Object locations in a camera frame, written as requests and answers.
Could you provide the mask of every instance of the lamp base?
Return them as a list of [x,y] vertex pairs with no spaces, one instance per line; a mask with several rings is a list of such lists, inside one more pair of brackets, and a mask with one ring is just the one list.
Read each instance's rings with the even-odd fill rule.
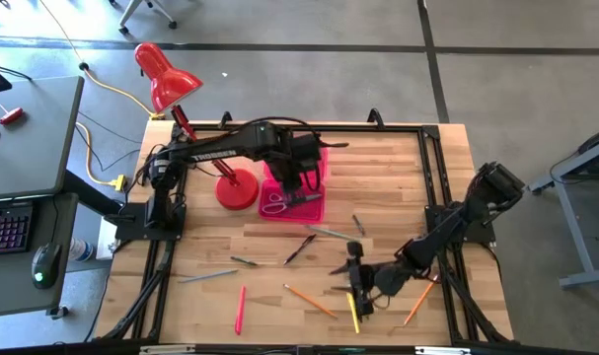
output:
[[236,169],[238,186],[231,184],[226,177],[221,177],[216,183],[216,198],[218,202],[230,210],[243,210],[251,206],[258,199],[260,186],[253,173],[244,169]]

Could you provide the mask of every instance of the chair leg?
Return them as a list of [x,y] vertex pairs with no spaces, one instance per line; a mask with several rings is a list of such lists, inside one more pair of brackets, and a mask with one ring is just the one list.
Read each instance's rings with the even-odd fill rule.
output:
[[163,7],[163,4],[161,4],[159,2],[159,0],[154,0],[154,5],[156,5],[157,10],[159,10],[161,12],[161,14],[163,14],[163,16],[165,16],[166,18],[168,18],[168,20],[170,20],[170,29],[175,29],[176,28],[176,21],[174,21],[174,19],[172,18],[172,16],[170,16],[170,14],[168,14],[168,12]]
[[139,6],[139,4],[141,4],[142,1],[143,0],[130,0],[130,2],[128,3],[128,6],[126,6],[125,11],[123,12],[123,16],[121,16],[121,19],[119,20],[119,26],[122,29],[125,29],[126,21],[128,21],[130,16],[132,16],[132,13],[134,12],[134,10],[137,9],[137,7]]

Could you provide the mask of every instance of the wooden table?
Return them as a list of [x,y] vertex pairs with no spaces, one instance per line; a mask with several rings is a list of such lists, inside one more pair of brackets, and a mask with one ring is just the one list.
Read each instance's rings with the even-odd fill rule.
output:
[[[152,146],[170,140],[172,122],[150,121],[137,168]],[[463,198],[474,175],[473,161],[461,124],[440,124],[441,143],[453,198]],[[198,132],[199,137],[217,132]],[[324,132],[327,142],[349,142],[331,149],[330,175],[324,228],[358,235],[351,215],[367,231],[362,243],[364,262],[393,259],[393,253],[425,229],[426,202],[417,138],[410,133]],[[262,181],[262,163],[245,158],[227,161],[233,168],[250,169]],[[209,163],[202,168],[215,172]],[[244,211],[222,208],[214,195],[216,177],[191,171],[187,177],[187,220],[184,237],[177,243],[161,331],[161,343],[259,343],[329,345],[446,345],[449,335],[441,287],[436,286],[407,327],[401,325],[428,284],[411,280],[391,300],[354,332],[345,295],[331,286],[346,283],[345,275],[329,276],[346,257],[345,242],[319,235],[291,263],[283,260],[309,235],[303,226],[261,219],[257,204]],[[131,201],[144,202],[149,187],[137,186]],[[436,191],[438,200],[441,193]],[[97,335],[108,332],[125,314],[139,293],[148,242],[133,242],[113,261],[111,277],[97,323]],[[249,267],[229,259],[238,255],[259,263]],[[512,331],[496,264],[479,246],[464,246],[471,292],[487,317],[505,336]],[[179,279],[239,268],[237,274],[193,283]],[[333,319],[282,287],[287,283],[335,312]],[[240,288],[247,287],[242,335],[234,333]],[[149,302],[146,329],[154,300]],[[462,333],[466,334],[463,308],[456,304]]]

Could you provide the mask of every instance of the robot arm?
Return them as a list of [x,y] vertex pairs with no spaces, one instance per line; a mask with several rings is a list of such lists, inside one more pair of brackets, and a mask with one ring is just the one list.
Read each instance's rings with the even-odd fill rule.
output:
[[292,129],[271,123],[266,118],[245,123],[215,137],[195,141],[183,135],[174,137],[170,144],[149,157],[152,161],[147,167],[148,177],[155,194],[146,206],[146,226],[164,226],[170,219],[173,208],[169,191],[190,164],[233,157],[264,161],[280,183],[286,203],[297,204],[305,200],[301,175],[318,169],[320,149],[345,146],[347,143],[325,143],[315,131],[295,137]]
[[349,273],[351,293],[359,317],[373,313],[369,291],[376,286],[382,295],[395,296],[411,277],[425,278],[434,258],[449,244],[460,243],[473,223],[487,225],[522,197],[524,183],[503,165],[483,165],[468,187],[464,202],[452,202],[428,234],[409,240],[395,254],[395,260],[362,264],[362,245],[347,244],[350,257],[344,267],[333,271]]

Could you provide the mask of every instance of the red lamp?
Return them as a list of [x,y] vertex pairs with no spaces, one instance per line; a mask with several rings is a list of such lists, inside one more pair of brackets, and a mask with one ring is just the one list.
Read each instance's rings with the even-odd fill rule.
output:
[[154,43],[141,43],[134,50],[134,58],[150,78],[150,97],[157,112],[172,107],[177,124],[195,139],[187,118],[178,102],[202,86],[202,81],[185,70],[177,69],[168,61],[161,48]]
[[[150,78],[150,96],[157,112],[172,108],[172,117],[195,140],[193,129],[183,109],[178,104],[187,95],[202,86],[202,82],[185,70],[177,69],[154,43],[141,43],[134,50],[134,57]],[[227,209],[240,210],[251,206],[258,198],[258,180],[249,171],[232,170],[222,160],[214,160],[213,165],[223,177],[216,184],[216,198]]]

